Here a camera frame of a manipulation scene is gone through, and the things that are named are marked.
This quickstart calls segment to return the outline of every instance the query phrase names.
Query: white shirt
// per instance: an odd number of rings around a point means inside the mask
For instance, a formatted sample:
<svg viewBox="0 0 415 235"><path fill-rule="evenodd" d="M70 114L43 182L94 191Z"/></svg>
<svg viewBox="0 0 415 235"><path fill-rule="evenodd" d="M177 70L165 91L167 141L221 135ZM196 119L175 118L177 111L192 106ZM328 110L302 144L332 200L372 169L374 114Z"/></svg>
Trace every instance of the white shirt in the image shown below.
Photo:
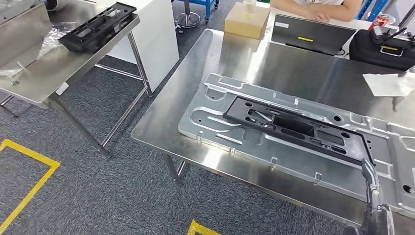
<svg viewBox="0 0 415 235"><path fill-rule="evenodd" d="M341 5L344 0L294 0L299 4L312 4L312 3L320 3L324 5Z"/></svg>

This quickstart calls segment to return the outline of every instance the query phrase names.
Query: black bag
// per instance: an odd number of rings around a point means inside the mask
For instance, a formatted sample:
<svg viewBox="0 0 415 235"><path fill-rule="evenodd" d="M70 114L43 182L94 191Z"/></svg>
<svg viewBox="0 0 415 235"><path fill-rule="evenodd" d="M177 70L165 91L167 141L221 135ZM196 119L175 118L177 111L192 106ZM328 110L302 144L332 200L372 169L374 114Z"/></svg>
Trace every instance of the black bag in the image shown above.
<svg viewBox="0 0 415 235"><path fill-rule="evenodd" d="M350 42L350 59L400 71L407 71L415 66L415 52L405 49L399 51L398 54L402 52L401 56L389 55L380 52L381 46L372 42L370 31L359 30Z"/></svg>

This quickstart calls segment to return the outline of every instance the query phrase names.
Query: person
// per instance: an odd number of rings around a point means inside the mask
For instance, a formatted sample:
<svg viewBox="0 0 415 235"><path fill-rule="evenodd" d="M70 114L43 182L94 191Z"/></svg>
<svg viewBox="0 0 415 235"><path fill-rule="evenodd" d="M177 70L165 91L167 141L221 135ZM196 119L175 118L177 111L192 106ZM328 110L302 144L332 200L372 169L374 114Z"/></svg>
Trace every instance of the person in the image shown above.
<svg viewBox="0 0 415 235"><path fill-rule="evenodd" d="M271 0L270 4L282 11L326 23L331 18L352 21L362 0Z"/></svg>

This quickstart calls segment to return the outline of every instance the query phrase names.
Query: person's hand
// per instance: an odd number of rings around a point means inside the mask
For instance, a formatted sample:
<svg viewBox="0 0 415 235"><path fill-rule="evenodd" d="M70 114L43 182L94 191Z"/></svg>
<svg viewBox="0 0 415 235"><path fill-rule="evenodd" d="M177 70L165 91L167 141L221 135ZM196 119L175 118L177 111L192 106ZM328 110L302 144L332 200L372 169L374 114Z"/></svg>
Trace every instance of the person's hand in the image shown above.
<svg viewBox="0 0 415 235"><path fill-rule="evenodd" d="M303 15L305 18L312 20L312 21L318 21L322 23L328 23L330 20L330 16L325 13L319 13L315 12L311 9L307 9L305 14Z"/></svg>

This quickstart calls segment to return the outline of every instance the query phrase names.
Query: blue shelf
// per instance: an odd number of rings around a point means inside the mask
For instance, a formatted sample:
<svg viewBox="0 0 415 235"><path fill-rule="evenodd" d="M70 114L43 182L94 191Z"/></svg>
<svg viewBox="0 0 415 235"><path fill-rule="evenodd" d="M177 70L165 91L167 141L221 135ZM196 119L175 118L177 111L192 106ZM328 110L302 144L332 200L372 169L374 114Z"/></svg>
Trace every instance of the blue shelf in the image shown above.
<svg viewBox="0 0 415 235"><path fill-rule="evenodd" d="M208 20L209 17L210 17L210 9L212 8L212 6L215 5L215 4L219 5L219 0L190 0L189 2L205 6L205 8L206 8L205 19L206 20Z"/></svg>
<svg viewBox="0 0 415 235"><path fill-rule="evenodd" d="M363 3L362 8L359 11L359 14L357 15L358 20L365 20L365 13L372 4L373 0L365 0L365 3ZM368 21L372 22L375 20L376 16L379 15L380 11L382 11L383 7L385 7L386 3L388 3L388 0L376 0L375 4L373 5L372 10L370 11L370 16L368 17Z"/></svg>

